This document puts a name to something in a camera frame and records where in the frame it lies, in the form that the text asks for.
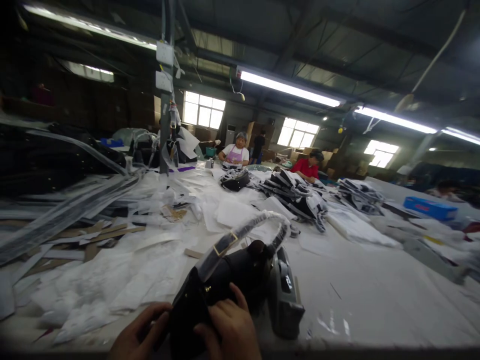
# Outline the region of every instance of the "finger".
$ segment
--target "finger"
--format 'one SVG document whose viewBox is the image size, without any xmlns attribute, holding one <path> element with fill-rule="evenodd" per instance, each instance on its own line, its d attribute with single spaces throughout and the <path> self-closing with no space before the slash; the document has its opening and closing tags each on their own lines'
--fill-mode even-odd
<svg viewBox="0 0 480 360">
<path fill-rule="evenodd" d="M 218 306 L 210 306 L 208 313 L 215 329 L 218 330 L 220 335 L 224 334 L 227 330 L 226 325 L 230 324 L 232 319 Z"/>
<path fill-rule="evenodd" d="M 249 306 L 247 304 L 247 300 L 245 300 L 245 296 L 242 294 L 242 291 L 239 289 L 239 287 L 235 285 L 233 282 L 231 282 L 230 289 L 235 294 L 236 302 L 238 303 L 238 306 L 243 310 L 245 310 L 246 312 L 248 312 Z"/>
<path fill-rule="evenodd" d="M 154 345 L 156 344 L 157 340 L 162 335 L 164 329 L 167 327 L 167 323 L 169 322 L 170 314 L 168 312 L 164 312 L 155 324 L 150 329 L 150 332 L 146 336 L 145 340 L 140 344 L 140 350 L 143 352 L 147 352 L 150 354 Z"/>
<path fill-rule="evenodd" d="M 137 318 L 133 320 L 130 325 L 127 326 L 127 328 L 129 329 L 129 331 L 137 333 L 141 329 L 150 325 L 150 322 L 157 319 L 163 312 L 169 311 L 171 309 L 172 304 L 168 302 L 153 303 L 145 310 L 143 310 L 141 314 L 138 315 Z"/>
<path fill-rule="evenodd" d="M 198 324 L 193 328 L 193 331 L 201 336 L 205 342 L 206 350 L 208 351 L 208 357 L 210 360 L 222 360 L 222 351 L 220 350 L 219 340 L 217 334 L 210 327 L 205 324 Z"/>
<path fill-rule="evenodd" d="M 232 315 L 235 313 L 235 308 L 237 307 L 232 300 L 230 300 L 230 303 L 227 302 L 227 300 L 218 301 L 218 302 L 215 304 L 215 306 L 217 306 L 217 307 L 219 307 L 220 309 L 222 309 L 223 312 L 224 312 L 225 314 L 227 314 L 227 316 L 228 316 L 229 318 L 231 318 Z"/>
</svg>

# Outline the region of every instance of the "window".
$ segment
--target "window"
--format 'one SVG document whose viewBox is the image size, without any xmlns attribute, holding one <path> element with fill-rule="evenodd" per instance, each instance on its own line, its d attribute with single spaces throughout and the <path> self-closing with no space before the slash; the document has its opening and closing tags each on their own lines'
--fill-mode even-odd
<svg viewBox="0 0 480 360">
<path fill-rule="evenodd" d="M 218 129 L 224 115 L 225 101 L 185 91 L 183 122 Z"/>
<path fill-rule="evenodd" d="M 286 117 L 277 144 L 291 148 L 309 148 L 319 128 L 317 125 Z"/>
<path fill-rule="evenodd" d="M 364 154 L 375 155 L 370 165 L 378 168 L 386 168 L 394 154 L 399 150 L 398 146 L 387 144 L 376 140 L 370 141 Z"/>
<path fill-rule="evenodd" d="M 103 81 L 106 83 L 114 82 L 114 73 L 111 71 L 99 69 L 93 66 L 78 64 L 71 61 L 63 61 L 63 64 L 70 69 L 74 74 L 80 75 L 81 77 Z"/>
</svg>

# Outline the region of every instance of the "blue box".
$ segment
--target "blue box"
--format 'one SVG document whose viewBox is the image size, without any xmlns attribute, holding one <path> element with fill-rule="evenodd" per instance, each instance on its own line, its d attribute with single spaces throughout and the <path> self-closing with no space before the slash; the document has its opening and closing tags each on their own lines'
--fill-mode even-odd
<svg viewBox="0 0 480 360">
<path fill-rule="evenodd" d="M 106 138 L 106 137 L 101 137 L 100 142 L 103 145 L 105 145 L 106 147 L 109 147 L 109 148 L 119 148 L 119 147 L 122 147 L 124 145 L 124 142 L 122 141 L 122 139 L 113 140 L 113 139 L 109 139 L 109 138 Z"/>
<path fill-rule="evenodd" d="M 415 210 L 419 213 L 428 215 L 439 221 L 449 221 L 457 216 L 458 207 L 445 205 L 439 202 L 422 199 L 415 196 L 407 196 L 403 206 L 407 209 Z"/>
</svg>

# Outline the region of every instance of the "person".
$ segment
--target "person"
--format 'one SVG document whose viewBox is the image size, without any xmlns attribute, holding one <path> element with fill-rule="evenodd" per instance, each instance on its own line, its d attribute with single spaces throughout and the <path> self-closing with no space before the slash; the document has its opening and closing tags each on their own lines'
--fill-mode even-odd
<svg viewBox="0 0 480 360">
<path fill-rule="evenodd" d="M 258 135 L 255 140 L 253 140 L 253 152 L 251 153 L 251 160 L 250 164 L 256 164 L 257 160 L 262 153 L 262 147 L 265 145 L 265 134 L 267 132 L 265 130 L 260 131 L 260 135 Z"/>
<path fill-rule="evenodd" d="M 235 144 L 225 146 L 218 154 L 218 158 L 226 163 L 238 165 L 239 168 L 249 164 L 249 152 L 245 148 L 247 143 L 247 134 L 243 131 L 236 136 Z"/>
<path fill-rule="evenodd" d="M 465 201 L 454 194 L 454 192 L 458 190 L 459 186 L 459 183 L 454 180 L 444 180 L 440 181 L 436 187 L 425 191 L 425 193 L 436 198 L 451 201 L 453 203 L 464 203 Z"/>
<path fill-rule="evenodd" d="M 221 337 L 221 343 L 215 330 L 206 324 L 197 324 L 193 331 L 205 342 L 210 360 L 262 360 L 247 301 L 242 291 L 232 282 L 230 289 L 238 304 L 226 299 L 208 307 L 211 322 Z M 172 305 L 167 302 L 147 307 L 118 335 L 108 353 L 108 360 L 149 360 L 155 345 L 161 341 L 170 310 Z"/>
<path fill-rule="evenodd" d="M 314 184 L 319 178 L 319 163 L 324 160 L 320 151 L 314 150 L 308 158 L 300 159 L 290 169 L 292 173 L 297 173 L 302 179 L 310 184 Z"/>
</svg>

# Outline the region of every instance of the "black handbag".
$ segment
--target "black handbag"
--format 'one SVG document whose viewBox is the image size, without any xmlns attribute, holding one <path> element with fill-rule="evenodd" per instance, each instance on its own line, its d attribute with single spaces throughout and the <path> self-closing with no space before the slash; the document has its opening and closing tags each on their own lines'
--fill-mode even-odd
<svg viewBox="0 0 480 360">
<path fill-rule="evenodd" d="M 239 192 L 240 189 L 247 186 L 250 182 L 249 172 L 242 171 L 238 175 L 234 175 L 233 177 L 222 177 L 220 179 L 220 185 L 228 190 Z"/>
</svg>

